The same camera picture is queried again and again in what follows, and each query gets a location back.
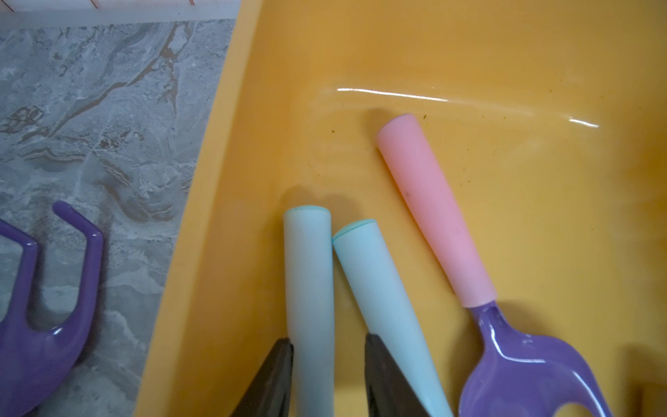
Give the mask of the yellow storage box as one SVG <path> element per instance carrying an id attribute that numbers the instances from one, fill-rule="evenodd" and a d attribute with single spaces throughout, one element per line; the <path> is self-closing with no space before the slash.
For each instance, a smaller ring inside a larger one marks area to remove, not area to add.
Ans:
<path id="1" fill-rule="evenodd" d="M 666 382 L 663 1 L 244 1 L 138 416 L 227 416 L 287 333 L 282 217 L 378 222 L 452 407 L 482 340 L 375 144 L 419 120 L 515 328 L 616 416 Z"/>

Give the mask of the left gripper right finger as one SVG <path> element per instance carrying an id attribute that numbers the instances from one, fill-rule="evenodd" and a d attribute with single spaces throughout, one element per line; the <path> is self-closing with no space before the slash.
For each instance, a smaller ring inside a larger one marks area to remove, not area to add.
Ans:
<path id="1" fill-rule="evenodd" d="M 378 335 L 366 336 L 364 374 L 370 417 L 429 416 Z"/>

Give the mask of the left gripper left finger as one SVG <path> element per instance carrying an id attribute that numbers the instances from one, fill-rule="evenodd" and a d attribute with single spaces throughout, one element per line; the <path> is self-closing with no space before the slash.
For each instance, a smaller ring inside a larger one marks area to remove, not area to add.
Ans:
<path id="1" fill-rule="evenodd" d="M 293 363 L 294 347 L 290 339 L 278 339 L 230 416 L 288 416 Z"/>

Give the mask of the pink handled garden tool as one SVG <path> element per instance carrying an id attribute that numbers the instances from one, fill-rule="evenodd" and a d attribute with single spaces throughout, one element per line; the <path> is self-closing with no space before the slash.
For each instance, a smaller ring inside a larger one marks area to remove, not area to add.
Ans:
<path id="1" fill-rule="evenodd" d="M 574 347 L 555 337 L 520 332 L 505 319 L 417 118 L 397 116 L 380 129 L 376 142 L 422 235 L 482 336 L 484 351 L 462 389 L 459 414 L 554 416 L 574 403 L 593 416 L 611 415 L 591 368 Z"/>

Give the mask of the light blue hand fork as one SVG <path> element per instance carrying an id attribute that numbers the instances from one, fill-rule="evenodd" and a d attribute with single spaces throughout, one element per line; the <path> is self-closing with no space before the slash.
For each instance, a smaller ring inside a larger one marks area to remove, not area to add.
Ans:
<path id="1" fill-rule="evenodd" d="M 451 416 L 420 323 L 378 223 L 366 219 L 345 226 L 333 237 L 333 248 L 369 333 L 385 343 L 427 413 Z"/>

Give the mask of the light blue hand rake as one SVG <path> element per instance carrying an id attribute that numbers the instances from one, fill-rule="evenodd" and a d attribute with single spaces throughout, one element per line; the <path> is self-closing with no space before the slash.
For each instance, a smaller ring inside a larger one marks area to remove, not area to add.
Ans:
<path id="1" fill-rule="evenodd" d="M 331 213 L 300 206 L 283 216 L 288 337 L 298 416 L 335 414 L 335 290 Z"/>

